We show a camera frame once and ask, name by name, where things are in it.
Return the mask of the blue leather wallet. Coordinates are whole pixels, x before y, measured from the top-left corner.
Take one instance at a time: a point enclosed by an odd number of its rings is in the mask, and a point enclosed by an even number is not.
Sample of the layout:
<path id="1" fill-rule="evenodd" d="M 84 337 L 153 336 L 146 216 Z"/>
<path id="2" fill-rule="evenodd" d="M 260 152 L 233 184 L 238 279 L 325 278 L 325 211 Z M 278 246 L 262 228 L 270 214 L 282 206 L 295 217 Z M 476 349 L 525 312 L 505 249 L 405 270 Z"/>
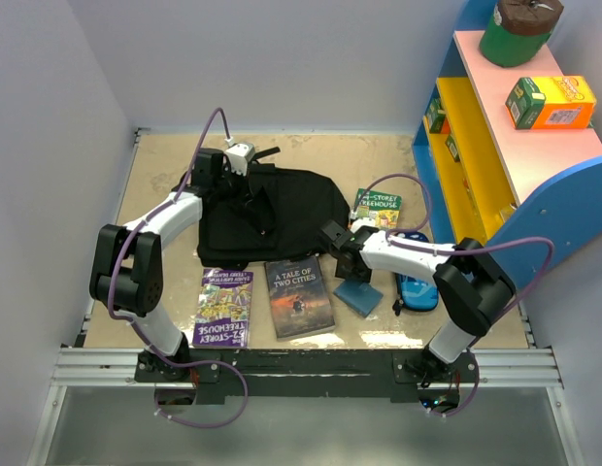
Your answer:
<path id="1" fill-rule="evenodd" d="M 340 283 L 334 295 L 362 317 L 368 317 L 383 299 L 383 294 L 369 283 L 355 281 Z"/>

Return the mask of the black student backpack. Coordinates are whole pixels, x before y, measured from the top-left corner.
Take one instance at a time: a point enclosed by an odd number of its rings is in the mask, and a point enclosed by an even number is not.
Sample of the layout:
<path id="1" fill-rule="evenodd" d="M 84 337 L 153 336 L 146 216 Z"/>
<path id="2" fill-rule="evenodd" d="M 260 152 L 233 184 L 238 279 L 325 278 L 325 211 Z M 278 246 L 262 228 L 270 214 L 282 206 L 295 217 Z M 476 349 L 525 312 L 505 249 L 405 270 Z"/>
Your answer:
<path id="1" fill-rule="evenodd" d="M 197 245 L 203 266 L 243 270 L 252 262 L 325 253 L 321 227 L 329 220 L 348 225 L 349 203 L 332 179 L 261 160 L 279 151 L 255 151 L 247 187 L 205 202 Z"/>

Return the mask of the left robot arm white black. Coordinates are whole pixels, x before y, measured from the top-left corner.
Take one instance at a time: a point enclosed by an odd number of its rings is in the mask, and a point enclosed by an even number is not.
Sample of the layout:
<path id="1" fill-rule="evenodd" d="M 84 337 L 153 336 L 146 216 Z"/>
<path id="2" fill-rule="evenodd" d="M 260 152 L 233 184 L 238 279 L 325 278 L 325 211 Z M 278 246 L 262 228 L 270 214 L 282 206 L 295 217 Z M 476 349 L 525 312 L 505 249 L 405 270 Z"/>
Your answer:
<path id="1" fill-rule="evenodd" d="M 193 364 L 186 335 L 161 303 L 164 249 L 199 223 L 207 200 L 229 196 L 244 180 L 252 151 L 247 144 L 200 149 L 163 202 L 98 233 L 89 294 L 140 338 L 144 351 L 138 364 L 169 381 L 187 377 Z"/>

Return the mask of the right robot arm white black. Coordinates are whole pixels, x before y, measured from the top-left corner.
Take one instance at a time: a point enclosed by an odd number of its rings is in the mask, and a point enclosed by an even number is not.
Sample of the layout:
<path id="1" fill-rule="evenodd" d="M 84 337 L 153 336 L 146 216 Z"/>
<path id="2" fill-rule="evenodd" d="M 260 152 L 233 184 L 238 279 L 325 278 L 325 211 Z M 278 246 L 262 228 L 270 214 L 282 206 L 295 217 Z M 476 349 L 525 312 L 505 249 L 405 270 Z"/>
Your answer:
<path id="1" fill-rule="evenodd" d="M 336 276 L 369 282 L 385 270 L 437 288 L 448 320 L 405 370 L 424 385 L 447 380 L 457 359 L 485 336 L 516 295 L 516 287 L 489 252 L 473 239 L 459 244 L 429 244 L 361 224 L 346 229 L 334 220 L 318 233 L 322 247 L 337 260 Z"/>

